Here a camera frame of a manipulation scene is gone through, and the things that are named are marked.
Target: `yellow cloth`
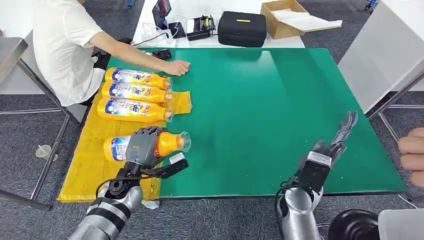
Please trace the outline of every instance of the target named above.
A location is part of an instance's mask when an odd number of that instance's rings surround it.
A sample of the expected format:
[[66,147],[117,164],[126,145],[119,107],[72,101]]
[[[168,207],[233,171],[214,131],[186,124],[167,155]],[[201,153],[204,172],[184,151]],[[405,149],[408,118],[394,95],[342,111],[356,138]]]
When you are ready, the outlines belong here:
[[[93,101],[78,145],[57,200],[60,202],[92,202],[96,199],[96,188],[107,179],[115,178],[125,162],[108,161],[103,152],[103,143],[109,137],[127,136],[148,125],[165,126],[165,122],[142,123],[115,121],[99,117],[96,106],[102,96],[97,94]],[[161,180],[141,180],[144,200],[159,197]]]
[[189,114],[192,111],[192,97],[189,91],[174,91],[170,103],[161,104],[162,107],[171,107],[174,114]]

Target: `metal table leg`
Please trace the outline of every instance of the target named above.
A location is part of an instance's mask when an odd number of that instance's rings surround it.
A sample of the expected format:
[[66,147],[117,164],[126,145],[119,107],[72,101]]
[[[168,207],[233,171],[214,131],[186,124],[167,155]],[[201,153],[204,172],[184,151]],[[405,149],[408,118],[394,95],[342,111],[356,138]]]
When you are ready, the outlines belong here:
[[392,104],[388,109],[424,109],[424,105]]
[[395,130],[392,128],[392,126],[390,125],[389,121],[387,120],[386,116],[384,116],[384,114],[382,112],[380,112],[378,114],[381,118],[381,120],[383,121],[385,127],[388,129],[388,131],[390,132],[390,135],[397,141],[399,141],[399,137],[396,134]]
[[18,114],[41,114],[41,113],[55,113],[62,112],[59,108],[42,108],[42,109],[28,109],[28,110],[15,110],[15,111],[0,111],[0,115],[18,115]]
[[49,211],[52,207],[43,203],[40,203],[38,201],[34,201],[31,199],[28,199],[26,197],[23,196],[19,196],[17,194],[8,192],[8,191],[3,191],[0,189],[0,199],[5,199],[8,201],[13,201],[15,203],[21,204],[21,205],[25,205],[25,206],[29,206],[29,207],[33,207],[35,209],[41,210],[41,211]]
[[47,173],[49,172],[50,166],[52,165],[52,162],[53,162],[53,158],[55,157],[59,144],[61,143],[62,137],[66,130],[66,127],[68,126],[69,119],[70,119],[70,116],[67,115],[65,117],[65,120],[63,121],[62,127],[59,130],[59,134],[57,134],[56,140],[54,141],[53,147],[51,148],[50,156],[48,157],[48,160],[45,162],[41,175],[37,181],[37,184],[35,185],[34,191],[31,194],[31,198],[30,198],[31,200],[37,200],[37,198],[39,197],[41,187],[43,186],[44,181],[46,180]]
[[388,101],[386,101],[383,105],[381,105],[375,112],[373,112],[367,119],[372,119],[377,116],[379,113],[383,112],[386,108],[392,105],[396,100],[402,97],[406,92],[408,92],[413,86],[415,86],[419,81],[424,79],[424,70],[421,71],[414,79],[409,81],[401,90],[396,92]]
[[53,94],[53,92],[46,87],[43,81],[41,81],[41,79],[35,74],[35,72],[21,58],[17,60],[16,64],[28,75],[28,77],[35,84],[37,84],[37,86],[54,102],[54,104],[57,105],[60,110],[62,110],[66,115],[70,116],[71,122],[73,122],[77,126],[81,124],[66,107],[63,107],[61,105],[61,103]]

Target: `gray robotic hand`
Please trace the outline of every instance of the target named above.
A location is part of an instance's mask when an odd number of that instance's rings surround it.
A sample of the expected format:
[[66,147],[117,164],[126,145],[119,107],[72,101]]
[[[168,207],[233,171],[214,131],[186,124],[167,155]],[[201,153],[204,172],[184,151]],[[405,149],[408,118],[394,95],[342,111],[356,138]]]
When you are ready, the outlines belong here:
[[284,240],[321,240],[313,211],[321,200],[324,182],[346,150],[345,140],[357,121],[357,112],[347,112],[332,141],[328,145],[318,141],[299,161],[297,172],[281,183],[275,194],[275,215]]
[[126,149],[126,163],[116,178],[102,182],[95,194],[96,199],[87,215],[68,238],[70,240],[113,240],[142,204],[143,191],[140,180],[147,178],[167,179],[187,168],[186,159],[154,168],[164,160],[156,157],[154,150],[158,136],[166,128],[148,126],[131,135]]

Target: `green mat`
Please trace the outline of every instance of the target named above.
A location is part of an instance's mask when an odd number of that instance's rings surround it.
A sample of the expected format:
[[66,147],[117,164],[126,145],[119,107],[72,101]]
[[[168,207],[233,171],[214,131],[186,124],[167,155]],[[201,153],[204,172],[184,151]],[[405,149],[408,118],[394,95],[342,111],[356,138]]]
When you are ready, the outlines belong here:
[[[176,48],[191,62],[172,77],[191,91],[189,167],[161,182],[163,198],[267,196],[298,169],[313,144],[332,139],[345,112],[359,111],[347,150],[328,176],[326,194],[402,192],[405,185],[344,81],[320,48]],[[144,70],[114,57],[109,67]]]

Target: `orange bottle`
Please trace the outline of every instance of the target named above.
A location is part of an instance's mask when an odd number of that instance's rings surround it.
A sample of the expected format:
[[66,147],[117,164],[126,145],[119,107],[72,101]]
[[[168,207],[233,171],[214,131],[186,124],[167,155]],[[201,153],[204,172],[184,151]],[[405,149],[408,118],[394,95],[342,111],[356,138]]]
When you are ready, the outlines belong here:
[[[103,144],[103,151],[109,161],[126,161],[126,152],[131,136],[110,137]],[[183,131],[180,134],[162,132],[159,134],[154,155],[166,157],[174,151],[187,152],[192,146],[190,135]]]
[[97,105],[97,113],[105,119],[156,123],[171,122],[174,118],[172,108],[164,108],[155,103],[120,98],[102,98]]
[[172,99],[171,90],[117,81],[106,82],[101,88],[101,95],[104,98],[114,97],[150,103],[167,103]]
[[106,82],[121,82],[127,84],[141,84],[168,90],[172,86],[172,80],[167,76],[159,76],[153,72],[128,70],[111,67],[104,74]]

